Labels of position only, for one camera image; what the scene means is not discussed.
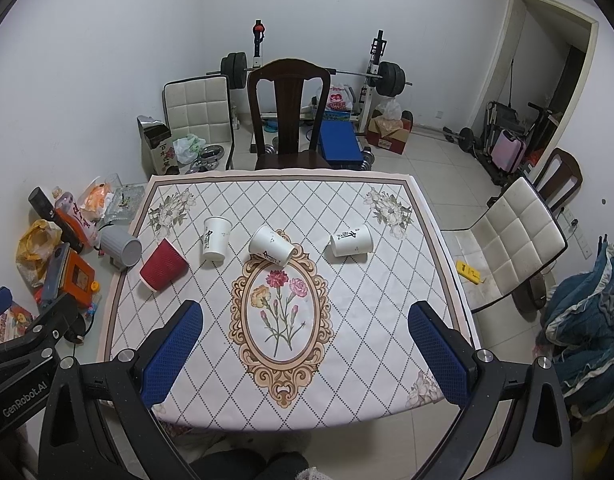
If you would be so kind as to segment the red paper cup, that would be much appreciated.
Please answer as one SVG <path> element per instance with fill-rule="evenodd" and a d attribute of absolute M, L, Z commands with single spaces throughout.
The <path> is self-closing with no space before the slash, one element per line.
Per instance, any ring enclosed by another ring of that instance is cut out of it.
<path fill-rule="evenodd" d="M 161 292 L 188 270 L 188 261 L 173 243 L 164 238 L 147 258 L 139 275 L 148 289 Z"/>

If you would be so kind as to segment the white paper cup left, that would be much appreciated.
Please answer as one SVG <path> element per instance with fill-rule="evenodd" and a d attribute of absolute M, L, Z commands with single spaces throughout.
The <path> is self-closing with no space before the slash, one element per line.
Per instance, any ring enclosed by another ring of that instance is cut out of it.
<path fill-rule="evenodd" d="M 211 262 L 222 262 L 227 255 L 232 223 L 223 217 L 209 217 L 204 221 L 202 256 Z"/>

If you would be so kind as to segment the white paper cup middle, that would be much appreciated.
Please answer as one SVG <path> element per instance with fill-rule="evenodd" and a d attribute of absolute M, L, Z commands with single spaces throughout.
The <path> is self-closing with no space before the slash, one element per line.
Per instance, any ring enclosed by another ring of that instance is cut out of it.
<path fill-rule="evenodd" d="M 286 266 L 294 246 L 270 226 L 260 226 L 249 242 L 249 253 L 276 266 Z"/>

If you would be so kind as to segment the white paper cup right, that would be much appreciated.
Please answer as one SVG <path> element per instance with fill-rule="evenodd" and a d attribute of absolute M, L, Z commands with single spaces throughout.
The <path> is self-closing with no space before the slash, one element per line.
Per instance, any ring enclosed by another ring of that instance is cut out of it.
<path fill-rule="evenodd" d="M 330 236 L 330 245 L 336 258 L 369 254 L 374 247 L 371 232 L 365 224 L 333 233 Z"/>

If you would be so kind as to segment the colourful snack packet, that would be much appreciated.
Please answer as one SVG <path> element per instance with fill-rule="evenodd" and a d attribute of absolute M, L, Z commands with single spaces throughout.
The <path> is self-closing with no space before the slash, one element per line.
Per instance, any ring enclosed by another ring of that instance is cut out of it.
<path fill-rule="evenodd" d="M 0 315 L 0 344 L 21 337 L 33 320 L 28 310 L 13 304 Z"/>

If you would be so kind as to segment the orange box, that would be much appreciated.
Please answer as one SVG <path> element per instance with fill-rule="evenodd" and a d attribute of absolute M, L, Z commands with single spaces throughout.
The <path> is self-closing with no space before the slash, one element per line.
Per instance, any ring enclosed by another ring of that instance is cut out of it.
<path fill-rule="evenodd" d="M 98 292 L 94 270 L 68 244 L 54 249 L 40 292 L 40 306 L 57 300 L 63 292 L 72 295 L 80 309 L 89 309 Z"/>

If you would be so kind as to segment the grey ribbed cylinder container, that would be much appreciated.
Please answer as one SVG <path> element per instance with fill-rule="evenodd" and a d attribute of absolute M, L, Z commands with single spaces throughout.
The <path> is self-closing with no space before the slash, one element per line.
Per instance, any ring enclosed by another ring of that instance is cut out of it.
<path fill-rule="evenodd" d="M 119 270 L 135 266 L 142 256 L 142 244 L 123 226 L 104 226 L 100 232 L 100 249 Z"/>

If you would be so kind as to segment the white padded chair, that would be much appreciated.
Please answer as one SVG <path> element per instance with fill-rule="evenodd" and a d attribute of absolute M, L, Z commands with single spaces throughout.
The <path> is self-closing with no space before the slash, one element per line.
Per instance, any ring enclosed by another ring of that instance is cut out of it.
<path fill-rule="evenodd" d="M 464 280 L 474 313 L 511 295 L 545 270 L 568 241 L 545 201 L 528 179 L 517 178 L 472 226 L 445 230 L 451 258 L 478 271 L 478 284 Z"/>
<path fill-rule="evenodd" d="M 215 75 L 170 81 L 162 97 L 173 140 L 193 134 L 209 144 L 228 143 L 226 168 L 232 169 L 234 132 L 228 78 Z"/>

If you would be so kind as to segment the blue denim clothing pile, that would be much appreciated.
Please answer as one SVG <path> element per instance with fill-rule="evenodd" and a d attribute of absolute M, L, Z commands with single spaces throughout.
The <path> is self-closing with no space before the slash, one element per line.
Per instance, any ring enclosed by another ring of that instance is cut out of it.
<path fill-rule="evenodd" d="M 571 416 L 588 422 L 614 407 L 614 244 L 604 236 L 592 270 L 549 292 L 536 342 Z"/>

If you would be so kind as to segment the red white snack bag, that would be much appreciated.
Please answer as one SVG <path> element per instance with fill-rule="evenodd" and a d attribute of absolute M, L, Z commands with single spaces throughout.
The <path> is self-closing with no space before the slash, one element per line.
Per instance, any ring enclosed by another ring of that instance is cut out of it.
<path fill-rule="evenodd" d="M 52 195 L 56 213 L 75 232 L 78 240 L 88 247 L 98 245 L 98 229 L 83 214 L 74 195 L 60 188 L 53 188 Z"/>

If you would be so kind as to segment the orange plastic bag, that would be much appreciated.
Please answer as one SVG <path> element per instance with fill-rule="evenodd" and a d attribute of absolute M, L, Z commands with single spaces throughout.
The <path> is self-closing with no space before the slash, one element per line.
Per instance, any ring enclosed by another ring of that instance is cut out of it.
<path fill-rule="evenodd" d="M 96 177 L 78 198 L 78 207 L 84 218 L 91 222 L 103 219 L 105 211 L 120 187 L 118 174 Z"/>

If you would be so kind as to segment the dark wooden chair right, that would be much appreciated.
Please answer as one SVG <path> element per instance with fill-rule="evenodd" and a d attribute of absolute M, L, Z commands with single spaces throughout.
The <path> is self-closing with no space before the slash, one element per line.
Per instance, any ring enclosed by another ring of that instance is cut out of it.
<path fill-rule="evenodd" d="M 535 190 L 557 217 L 577 194 L 583 174 L 576 158 L 562 148 L 554 148 L 533 182 Z"/>

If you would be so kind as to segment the pink suitcase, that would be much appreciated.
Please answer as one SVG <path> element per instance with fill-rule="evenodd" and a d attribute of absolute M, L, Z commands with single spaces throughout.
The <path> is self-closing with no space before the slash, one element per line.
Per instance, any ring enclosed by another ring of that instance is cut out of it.
<path fill-rule="evenodd" d="M 504 129 L 499 133 L 492 151 L 494 165 L 506 174 L 510 174 L 520 165 L 526 143 L 514 132 Z"/>

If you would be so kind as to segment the cardboard box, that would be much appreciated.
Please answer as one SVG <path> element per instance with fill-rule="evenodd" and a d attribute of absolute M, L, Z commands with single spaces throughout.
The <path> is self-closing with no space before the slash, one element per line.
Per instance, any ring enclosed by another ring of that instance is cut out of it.
<path fill-rule="evenodd" d="M 392 120 L 379 116 L 370 120 L 365 138 L 370 145 L 401 155 L 405 151 L 410 133 L 410 120 Z"/>

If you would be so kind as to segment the white padded chair back left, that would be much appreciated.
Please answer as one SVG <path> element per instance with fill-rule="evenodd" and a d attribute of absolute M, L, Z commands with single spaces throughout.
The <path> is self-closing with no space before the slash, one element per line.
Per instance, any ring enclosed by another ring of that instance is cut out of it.
<path fill-rule="evenodd" d="M 226 168 L 232 169 L 234 132 L 228 78 L 215 75 L 170 81 L 162 97 L 173 140 L 193 134 L 209 144 L 228 143 Z"/>

